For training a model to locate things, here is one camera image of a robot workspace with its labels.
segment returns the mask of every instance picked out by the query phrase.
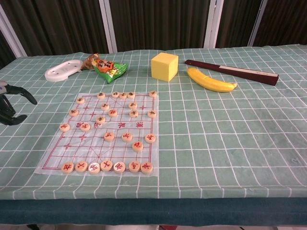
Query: table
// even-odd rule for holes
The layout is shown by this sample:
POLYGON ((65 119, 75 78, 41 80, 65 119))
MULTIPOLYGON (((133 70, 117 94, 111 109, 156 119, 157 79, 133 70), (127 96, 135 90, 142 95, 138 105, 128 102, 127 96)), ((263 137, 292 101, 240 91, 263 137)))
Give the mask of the table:
MULTIPOLYGON (((268 205, 280 210, 282 200, 287 204, 284 210, 292 207, 299 211, 297 219, 292 220, 306 224, 306 209, 301 205, 307 196, 307 46, 167 51, 179 55, 178 75, 169 84, 149 77, 150 59, 159 52, 134 50, 101 55, 129 64, 127 73, 111 84, 106 84, 94 71, 86 70, 66 81, 45 81, 44 72, 48 68, 66 60, 83 60, 88 56, 84 53, 18 58, 0 70, 0 80, 26 88, 38 101, 34 106, 23 97, 9 96, 15 110, 29 117, 20 126, 2 126, 0 199, 3 205, 36 207, 41 204, 48 210, 45 205, 60 204, 62 199, 68 199, 64 201, 72 202, 74 207, 82 199, 87 199, 86 203, 99 199, 117 205, 123 199, 131 202, 150 199, 148 202, 154 207, 166 199, 169 208, 174 202, 181 204, 181 214, 184 214, 182 202, 194 211, 197 210, 194 202, 208 202, 208 210, 220 207, 221 202, 233 219, 229 207, 236 202, 236 208, 246 213, 262 204, 263 218, 269 221, 271 217, 272 222, 278 222, 278 214, 272 213, 268 205), (276 86, 270 86, 202 69, 214 78, 238 83, 231 93, 216 93, 203 89, 187 76, 186 59, 275 72, 280 74, 280 79, 276 86), (102 90, 158 91, 159 177, 98 179, 33 174, 75 96, 102 90)), ((128 203, 120 206, 129 207, 128 203)), ((172 215, 174 219, 178 217, 177 213, 172 215)), ((215 213, 209 219, 218 217, 215 213)), ((189 218, 195 220, 192 211, 187 218, 178 220, 189 218)), ((281 220, 293 224, 289 219, 281 220)), ((254 223, 261 224, 261 221, 264 222, 256 219, 254 223)))

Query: curtain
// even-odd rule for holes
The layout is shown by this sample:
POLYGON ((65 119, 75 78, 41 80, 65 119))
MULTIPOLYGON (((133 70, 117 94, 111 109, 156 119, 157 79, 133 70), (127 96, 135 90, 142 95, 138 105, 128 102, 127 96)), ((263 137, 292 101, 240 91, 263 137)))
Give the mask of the curtain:
POLYGON ((28 56, 108 53, 98 0, 0 0, 28 56))
POLYGON ((203 47, 210 0, 111 0, 118 51, 203 47))
POLYGON ((261 0, 224 0, 216 48, 247 46, 261 0))
POLYGON ((15 60, 15 55, 12 52, 9 44, 6 42, 5 37, 0 31, 0 69, 15 60))
POLYGON ((268 0, 254 46, 307 44, 307 1, 268 0))

